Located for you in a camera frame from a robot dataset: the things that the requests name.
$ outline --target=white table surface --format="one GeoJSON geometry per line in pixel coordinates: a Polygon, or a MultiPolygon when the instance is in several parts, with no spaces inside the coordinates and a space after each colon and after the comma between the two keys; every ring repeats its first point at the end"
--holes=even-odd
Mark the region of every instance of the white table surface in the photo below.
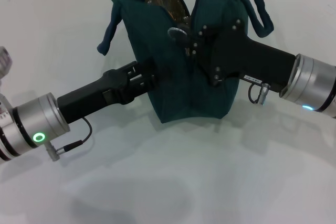
{"type": "MultiPolygon", "coordinates": [[[[250,29],[252,39],[336,65],[336,0],[265,2],[275,31],[259,39],[250,29]]],[[[106,57],[96,50],[110,0],[0,5],[0,44],[14,61],[1,92],[13,105],[134,60],[123,25],[106,57]]],[[[93,137],[60,161],[40,147],[0,167],[0,223],[334,224],[336,121],[275,93],[258,108],[247,89],[241,82],[221,121],[162,125],[147,95],[88,116],[93,137]]],[[[84,121],[70,128],[56,147],[88,133],[84,121]]]]}

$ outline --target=black cable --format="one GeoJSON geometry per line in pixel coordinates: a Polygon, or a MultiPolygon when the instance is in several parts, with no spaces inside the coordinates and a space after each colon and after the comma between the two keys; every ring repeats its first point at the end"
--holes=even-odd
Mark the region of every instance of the black cable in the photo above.
{"type": "Polygon", "coordinates": [[[83,120],[88,124],[88,126],[89,126],[89,129],[90,129],[89,134],[87,135],[86,138],[84,138],[84,140],[79,140],[79,141],[73,142],[73,143],[71,143],[71,144],[67,144],[67,145],[63,146],[62,148],[57,149],[57,150],[56,150],[57,153],[58,153],[61,149],[64,150],[64,152],[62,152],[62,153],[58,153],[59,155],[65,153],[65,152],[68,152],[68,151],[70,151],[70,150],[73,150],[74,148],[77,148],[78,146],[82,145],[82,144],[85,143],[85,142],[90,138],[90,136],[92,135],[92,126],[91,126],[90,122],[89,122],[86,118],[82,118],[82,119],[83,119],[83,120]]]}
{"type": "Polygon", "coordinates": [[[258,96],[258,98],[256,100],[252,99],[252,97],[251,97],[251,91],[252,91],[253,86],[254,86],[254,84],[252,83],[251,86],[248,89],[248,99],[250,100],[251,103],[256,104],[259,101],[260,95],[258,96]]]}
{"type": "Polygon", "coordinates": [[[82,118],[89,126],[89,129],[90,129],[90,132],[88,134],[88,136],[86,138],[84,138],[84,140],[82,141],[82,144],[85,143],[89,138],[90,136],[92,135],[92,126],[90,124],[90,122],[86,119],[86,118],[82,118]]]}

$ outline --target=bag strap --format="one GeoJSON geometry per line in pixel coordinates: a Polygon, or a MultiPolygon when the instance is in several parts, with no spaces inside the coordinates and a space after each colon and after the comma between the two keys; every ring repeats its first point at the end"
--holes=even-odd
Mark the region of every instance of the bag strap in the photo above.
{"type": "Polygon", "coordinates": [[[116,33],[118,24],[122,21],[120,15],[120,4],[116,1],[113,3],[112,13],[111,13],[111,22],[106,29],[103,42],[97,47],[98,52],[103,55],[107,55],[110,50],[111,41],[116,33]]]}
{"type": "Polygon", "coordinates": [[[264,38],[267,35],[269,35],[274,30],[274,25],[268,13],[266,12],[264,0],[254,0],[254,2],[256,3],[261,21],[264,26],[262,26],[262,24],[259,22],[250,0],[241,0],[241,1],[245,5],[246,11],[248,13],[248,16],[250,17],[251,23],[253,25],[253,28],[256,34],[260,38],[264,38]]]}

